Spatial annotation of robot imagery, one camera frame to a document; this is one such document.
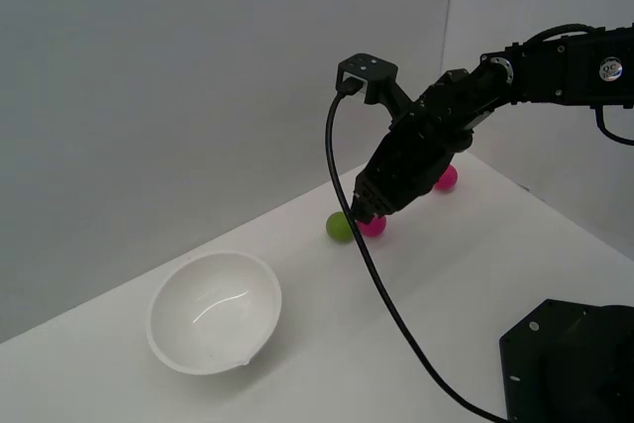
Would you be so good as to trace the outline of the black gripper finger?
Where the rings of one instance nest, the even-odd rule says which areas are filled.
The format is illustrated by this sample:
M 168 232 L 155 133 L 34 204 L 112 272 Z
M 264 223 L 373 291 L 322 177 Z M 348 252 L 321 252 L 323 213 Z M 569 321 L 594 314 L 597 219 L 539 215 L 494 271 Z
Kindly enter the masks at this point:
M 355 220 L 369 223 L 392 215 L 422 195 L 421 145 L 422 137 L 415 131 L 391 131 L 381 140 L 355 180 L 351 206 Z
M 366 165 L 366 223 L 429 193 L 466 141 L 383 138 Z

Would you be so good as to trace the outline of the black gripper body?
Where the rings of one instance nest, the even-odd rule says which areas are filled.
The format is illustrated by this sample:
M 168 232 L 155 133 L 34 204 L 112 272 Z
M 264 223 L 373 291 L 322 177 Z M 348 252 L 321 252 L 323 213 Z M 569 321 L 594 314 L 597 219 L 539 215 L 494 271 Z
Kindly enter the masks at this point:
M 401 147 L 469 147 L 474 128 L 501 101 L 501 69 L 446 71 L 419 97 L 394 86 L 394 142 Z

